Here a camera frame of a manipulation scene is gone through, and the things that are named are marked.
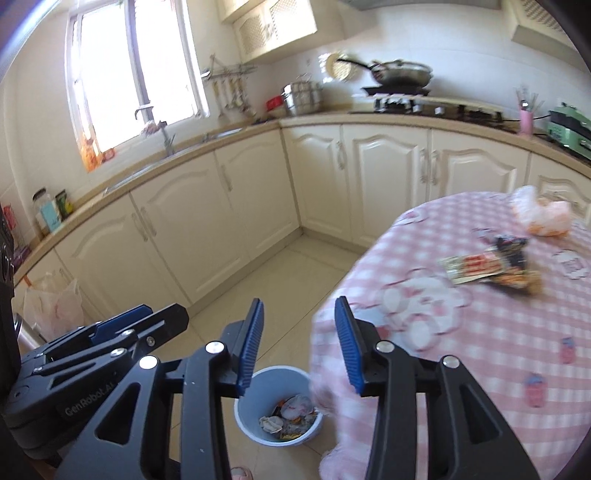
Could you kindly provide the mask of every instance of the wall cabinet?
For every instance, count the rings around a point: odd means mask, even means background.
[[[266,0],[233,28],[243,62],[272,63],[344,38],[335,0]]]
[[[231,24],[265,0],[217,0],[222,23]]]

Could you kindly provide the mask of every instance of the white plastic bag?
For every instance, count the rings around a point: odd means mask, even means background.
[[[84,325],[78,281],[74,279],[64,288],[55,275],[45,275],[26,290],[22,316],[47,341]]]
[[[511,207],[519,222],[532,235],[566,235],[573,223],[569,202],[538,198],[537,189],[532,185],[513,193]]]

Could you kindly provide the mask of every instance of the faucet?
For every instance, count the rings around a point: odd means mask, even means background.
[[[158,130],[160,130],[162,132],[162,135],[164,136],[164,149],[166,150],[166,156],[170,157],[172,155],[174,155],[174,137],[176,136],[176,134],[174,134],[172,137],[168,136],[168,132],[166,131],[166,127],[167,127],[168,123],[160,121],[158,123]]]
[[[149,115],[148,115],[148,119],[149,122],[154,122],[154,117],[152,115],[152,108],[154,108],[154,105],[152,105],[151,103],[147,103],[146,105],[140,105],[136,110],[135,110],[135,119],[138,119],[138,113],[140,113],[142,110],[148,110],[149,111]],[[146,131],[145,134],[146,135],[151,135],[152,133],[156,133],[158,130],[160,130],[162,132],[162,135],[164,136],[164,149],[166,150],[166,156],[170,157],[172,155],[174,155],[174,137],[175,135],[173,135],[172,137],[168,136],[168,132],[166,131],[166,127],[168,126],[168,123],[160,121],[156,127],[156,129],[148,129],[146,130],[146,128],[144,128],[144,130]]]

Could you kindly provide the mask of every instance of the pink slipper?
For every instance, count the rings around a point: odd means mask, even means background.
[[[234,467],[231,473],[232,480],[252,480],[252,472],[244,466]]]

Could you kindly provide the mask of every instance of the cloth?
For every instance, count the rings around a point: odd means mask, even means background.
[[[486,283],[453,287],[441,258],[482,252],[490,234],[528,237],[510,196],[462,193],[402,215],[355,264],[313,319],[311,392],[335,417],[338,445],[323,480],[362,480],[371,451],[376,398],[349,384],[334,304],[415,356],[454,354],[507,419],[538,469],[553,479],[591,426],[591,233],[575,221],[565,238],[532,237],[525,254],[542,274],[528,297]],[[427,478],[427,422],[418,409],[417,478]]]

